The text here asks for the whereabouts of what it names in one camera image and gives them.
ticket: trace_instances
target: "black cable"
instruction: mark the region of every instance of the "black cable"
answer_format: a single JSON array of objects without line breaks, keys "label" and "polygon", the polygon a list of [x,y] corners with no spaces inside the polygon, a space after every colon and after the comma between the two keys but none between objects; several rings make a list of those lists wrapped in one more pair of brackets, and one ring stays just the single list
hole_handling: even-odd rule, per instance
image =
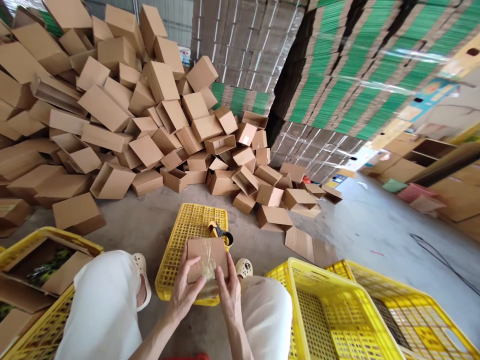
[{"label": "black cable", "polygon": [[[410,235],[412,237],[412,239],[415,240],[415,242],[420,247],[422,247],[424,250],[428,251],[430,253],[430,255],[432,255],[434,258],[436,258],[438,261],[440,261],[443,265],[445,265],[447,268],[449,268],[460,280],[462,280],[470,289],[472,289],[475,292],[475,294],[480,296],[480,290],[475,285],[473,285],[470,281],[468,281],[462,275],[460,275],[450,265],[450,263],[444,258],[444,256],[436,248],[433,247],[433,245],[429,244],[428,242],[426,242],[424,239],[422,239],[420,236],[418,236],[416,234],[409,233],[408,235]],[[429,246],[430,248],[432,248],[433,251],[435,251],[436,254],[433,253],[432,251],[430,251],[430,249],[428,249],[426,246]]]}]

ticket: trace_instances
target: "green item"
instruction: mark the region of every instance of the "green item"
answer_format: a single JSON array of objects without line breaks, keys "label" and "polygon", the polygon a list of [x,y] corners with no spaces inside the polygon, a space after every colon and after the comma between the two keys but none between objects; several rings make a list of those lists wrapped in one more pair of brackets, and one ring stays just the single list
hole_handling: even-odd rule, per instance
[{"label": "green item", "polygon": [[394,179],[390,179],[382,186],[382,188],[387,190],[389,193],[394,193],[395,194],[395,193],[398,193],[399,191],[405,189],[407,186],[408,185],[404,184],[403,182],[400,182],[400,181],[397,181],[397,180],[394,180]]}]

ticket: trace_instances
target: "pink basket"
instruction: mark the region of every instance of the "pink basket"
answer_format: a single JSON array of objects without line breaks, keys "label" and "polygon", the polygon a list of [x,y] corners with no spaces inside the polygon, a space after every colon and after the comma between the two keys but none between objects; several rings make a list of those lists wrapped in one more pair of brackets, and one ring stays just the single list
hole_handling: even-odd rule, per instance
[{"label": "pink basket", "polygon": [[420,195],[432,198],[436,196],[437,193],[430,191],[426,187],[423,187],[421,185],[411,183],[408,185],[408,187],[400,191],[397,196],[404,202],[411,203],[415,201]]}]

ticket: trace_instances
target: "shoe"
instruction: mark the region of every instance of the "shoe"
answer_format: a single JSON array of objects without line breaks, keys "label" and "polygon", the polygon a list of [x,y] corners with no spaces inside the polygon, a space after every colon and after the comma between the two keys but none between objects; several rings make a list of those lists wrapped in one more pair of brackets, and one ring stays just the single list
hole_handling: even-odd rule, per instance
[{"label": "shoe", "polygon": [[145,301],[143,302],[142,305],[136,308],[136,311],[138,313],[143,309],[145,309],[149,304],[150,299],[152,298],[152,289],[150,288],[149,279],[147,278],[147,262],[145,260],[145,256],[143,256],[139,252],[136,252],[132,255],[132,257],[133,257],[133,260],[135,261],[136,266],[138,267],[138,270],[140,271],[140,276],[143,276],[143,279],[145,280],[145,288],[146,288]]}]

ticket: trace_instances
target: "person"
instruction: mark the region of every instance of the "person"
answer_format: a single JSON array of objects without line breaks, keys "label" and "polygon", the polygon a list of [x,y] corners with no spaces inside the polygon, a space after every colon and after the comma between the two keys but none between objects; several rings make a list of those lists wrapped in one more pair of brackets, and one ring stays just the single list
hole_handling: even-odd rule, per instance
[{"label": "person", "polygon": [[[105,252],[74,278],[75,295],[55,360],[156,360],[206,283],[187,284],[200,257],[186,259],[179,271],[165,315],[142,341],[137,311],[152,295],[142,254]],[[227,253],[228,281],[218,266],[215,278],[233,360],[283,360],[290,351],[292,299],[272,278],[253,276],[251,263],[234,265]]]}]

